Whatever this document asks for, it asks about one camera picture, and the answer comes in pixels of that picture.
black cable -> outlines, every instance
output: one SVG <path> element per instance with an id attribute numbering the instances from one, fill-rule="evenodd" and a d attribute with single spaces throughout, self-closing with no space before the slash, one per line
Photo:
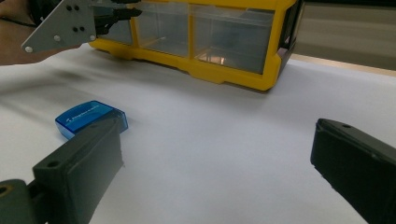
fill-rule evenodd
<path id="1" fill-rule="evenodd" d="M 27 27 L 34 27 L 34 28 L 37 27 L 37 25 L 35 25 L 35 24 L 29 24 L 29 23 L 25 23 L 25 22 L 22 22 L 22 21 L 14 21 L 14 20 L 12 20 L 10 18 L 7 18 L 7 17 L 0 17 L 0 20 L 13 22 L 15 24 L 22 25 L 22 26 L 27 26 Z"/>

yellow plastic frame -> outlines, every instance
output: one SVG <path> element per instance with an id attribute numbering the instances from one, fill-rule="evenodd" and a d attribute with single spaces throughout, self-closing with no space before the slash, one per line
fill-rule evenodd
<path id="1" fill-rule="evenodd" d="M 192 77 L 200 78 L 214 83 L 231 82 L 234 84 L 265 91 L 276 84 L 280 70 L 281 58 L 277 54 L 279 38 L 282 32 L 285 14 L 296 0 L 172 0 L 189 4 L 214 5 L 219 7 L 257 8 L 273 10 L 275 12 L 271 35 L 268 42 L 268 50 L 262 75 L 243 71 L 235 68 L 225 67 L 219 64 L 202 62 L 194 58 L 193 52 L 193 20 L 189 14 L 189 55 L 180 57 L 139 47 L 135 20 L 131 19 L 132 45 L 125 45 L 112 40 L 98 38 L 90 43 L 93 48 L 108 51 L 111 55 L 126 59 L 140 59 L 150 62 L 161 63 L 176 67 L 188 72 Z"/>

yellow storage bin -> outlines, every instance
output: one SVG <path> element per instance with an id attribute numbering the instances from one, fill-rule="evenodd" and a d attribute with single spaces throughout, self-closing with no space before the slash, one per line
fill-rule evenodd
<path id="1" fill-rule="evenodd" d="M 119 24 L 91 46 L 122 59 L 162 63 L 207 81 L 264 91 L 276 84 L 291 54 L 301 4 L 300 0 L 142 1 L 128 6 L 143 11 L 129 26 Z"/>

blue plastic case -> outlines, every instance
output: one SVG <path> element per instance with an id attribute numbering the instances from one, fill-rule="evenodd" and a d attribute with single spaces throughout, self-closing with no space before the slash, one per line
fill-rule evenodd
<path id="1" fill-rule="evenodd" d="M 128 129 L 128 122 L 124 112 L 98 101 L 89 101 L 81 105 L 76 105 L 63 112 L 55 119 L 55 123 L 61 134 L 67 139 L 70 139 L 88 125 L 108 118 L 121 119 L 120 133 Z"/>

white table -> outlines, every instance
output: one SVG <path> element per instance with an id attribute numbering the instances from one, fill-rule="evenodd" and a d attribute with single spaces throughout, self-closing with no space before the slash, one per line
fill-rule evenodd
<path id="1" fill-rule="evenodd" d="M 98 100 L 123 110 L 125 167 L 91 223 L 365 223 L 309 158 L 319 118 L 396 147 L 396 78 L 290 60 L 267 92 L 121 61 L 83 46 L 0 67 L 0 179 L 65 142 L 54 119 Z"/>

